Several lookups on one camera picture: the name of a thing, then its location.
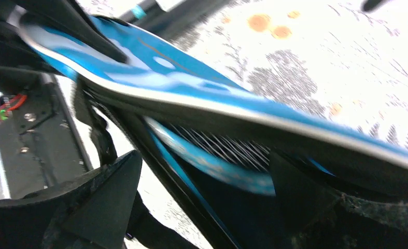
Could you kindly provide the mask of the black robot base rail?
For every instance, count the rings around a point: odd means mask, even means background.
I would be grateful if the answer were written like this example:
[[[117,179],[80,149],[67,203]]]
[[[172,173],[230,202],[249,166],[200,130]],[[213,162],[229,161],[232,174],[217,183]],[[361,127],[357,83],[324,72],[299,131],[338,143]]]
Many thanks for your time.
[[[92,170],[57,79],[0,73],[0,200]]]

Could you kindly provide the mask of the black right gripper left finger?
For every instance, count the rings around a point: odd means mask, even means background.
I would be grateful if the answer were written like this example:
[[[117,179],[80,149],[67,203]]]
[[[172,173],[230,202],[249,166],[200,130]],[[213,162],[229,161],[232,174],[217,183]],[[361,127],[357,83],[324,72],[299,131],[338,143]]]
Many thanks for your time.
[[[134,150],[74,180],[0,200],[0,248],[121,248],[141,168]]]

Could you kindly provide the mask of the blue badminton racket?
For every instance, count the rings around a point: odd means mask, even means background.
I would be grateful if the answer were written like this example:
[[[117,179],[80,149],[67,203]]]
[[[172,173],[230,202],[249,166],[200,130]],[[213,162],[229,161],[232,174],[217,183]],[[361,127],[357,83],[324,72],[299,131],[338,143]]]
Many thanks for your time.
[[[145,118],[156,136],[179,157],[203,173],[233,187],[265,196],[275,196],[269,173],[254,172],[219,159],[168,130],[152,118]]]

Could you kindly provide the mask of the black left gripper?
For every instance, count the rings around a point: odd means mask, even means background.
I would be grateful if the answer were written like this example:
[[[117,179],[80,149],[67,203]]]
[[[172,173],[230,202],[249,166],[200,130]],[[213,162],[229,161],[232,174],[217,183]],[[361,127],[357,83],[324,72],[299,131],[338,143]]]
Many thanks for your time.
[[[42,73],[59,74],[18,36],[18,23],[24,9],[113,60],[128,61],[76,1],[0,1],[0,92],[18,93],[36,83]]]

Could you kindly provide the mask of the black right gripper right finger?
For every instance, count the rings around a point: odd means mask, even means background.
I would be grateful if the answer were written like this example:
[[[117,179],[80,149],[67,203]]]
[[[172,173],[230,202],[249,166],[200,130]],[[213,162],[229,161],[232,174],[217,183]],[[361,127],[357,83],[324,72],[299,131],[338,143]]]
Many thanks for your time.
[[[408,248],[408,199],[270,153],[286,248]]]

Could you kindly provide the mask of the black shuttlecock tube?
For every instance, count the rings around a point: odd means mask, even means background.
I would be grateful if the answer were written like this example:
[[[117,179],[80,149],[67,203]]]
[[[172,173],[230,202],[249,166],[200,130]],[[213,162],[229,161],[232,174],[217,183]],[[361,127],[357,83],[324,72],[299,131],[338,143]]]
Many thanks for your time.
[[[225,0],[140,1],[119,19],[131,25],[135,37],[168,40],[228,3]]]

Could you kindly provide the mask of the blue racket cover bag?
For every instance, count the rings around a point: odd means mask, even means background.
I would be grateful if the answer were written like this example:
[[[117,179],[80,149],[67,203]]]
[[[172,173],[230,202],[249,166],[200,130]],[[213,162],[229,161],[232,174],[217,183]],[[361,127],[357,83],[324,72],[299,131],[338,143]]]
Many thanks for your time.
[[[203,173],[162,142],[145,118],[250,171],[271,175],[274,151],[341,181],[408,199],[408,151],[255,95],[165,41],[135,37],[130,25],[99,23],[124,36],[128,64],[30,15],[21,18],[19,32],[52,67],[83,84],[145,156],[172,169],[235,247],[286,248],[276,193],[247,192]]]

